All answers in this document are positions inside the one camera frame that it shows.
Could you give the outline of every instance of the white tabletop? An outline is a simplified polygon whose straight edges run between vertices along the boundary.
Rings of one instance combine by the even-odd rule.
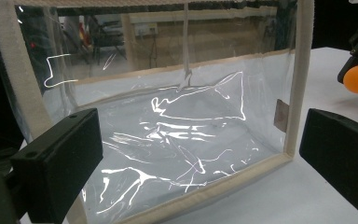
[[[350,54],[338,49],[313,49],[302,109],[297,151],[309,108],[335,112],[358,122],[358,94],[337,82]],[[246,188],[175,223],[356,223],[358,211],[297,153],[295,159]]]

